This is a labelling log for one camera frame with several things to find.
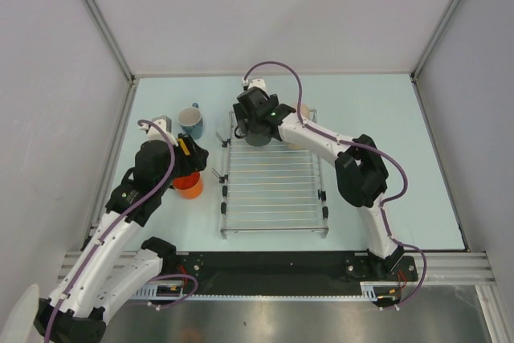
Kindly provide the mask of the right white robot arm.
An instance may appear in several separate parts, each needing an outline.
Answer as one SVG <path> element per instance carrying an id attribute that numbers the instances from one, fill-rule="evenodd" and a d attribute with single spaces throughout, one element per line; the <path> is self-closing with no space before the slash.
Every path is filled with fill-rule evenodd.
<path id="1" fill-rule="evenodd" d="M 340 196 L 356 207 L 368 239 L 371 272 L 388 280 L 399 270 L 404 247 L 394 238 L 386 217 L 384 193 L 389 172 L 371 137 L 346 137 L 281 104 L 275 94 L 246 87 L 233 105 L 241 134 L 276 139 L 314 153 L 334 167 Z"/>

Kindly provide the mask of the light blue mug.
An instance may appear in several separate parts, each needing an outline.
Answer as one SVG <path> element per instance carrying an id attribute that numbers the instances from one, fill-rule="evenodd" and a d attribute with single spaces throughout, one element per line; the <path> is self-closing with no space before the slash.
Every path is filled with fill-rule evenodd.
<path id="1" fill-rule="evenodd" d="M 182 109 L 177 116 L 182 131 L 193 139 L 199 140 L 203 134 L 203 115 L 198 103 L 192 103 L 188 108 Z"/>

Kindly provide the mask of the orange mug black handle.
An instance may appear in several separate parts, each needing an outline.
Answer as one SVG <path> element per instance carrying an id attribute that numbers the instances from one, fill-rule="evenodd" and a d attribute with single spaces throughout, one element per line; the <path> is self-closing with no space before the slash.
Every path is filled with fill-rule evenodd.
<path id="1" fill-rule="evenodd" d="M 195 199 L 203 191 L 202 176 L 199 172 L 193 172 L 188 176 L 175 178 L 170 187 L 184 199 Z"/>

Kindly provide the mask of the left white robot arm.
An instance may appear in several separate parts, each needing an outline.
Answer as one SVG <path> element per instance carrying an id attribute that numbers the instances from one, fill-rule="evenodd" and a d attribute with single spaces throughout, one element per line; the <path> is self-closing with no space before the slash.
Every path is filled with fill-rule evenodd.
<path id="1" fill-rule="evenodd" d="M 145 240 L 120 272 L 111 270 L 173 181 L 203 171 L 208 157 L 186 134 L 175 142 L 153 139 L 141 145 L 75 265 L 39 301 L 34 326 L 45 342 L 99 342 L 113 315 L 141 286 L 155 279 L 191 279 L 177 269 L 176 247 L 158 237 Z"/>

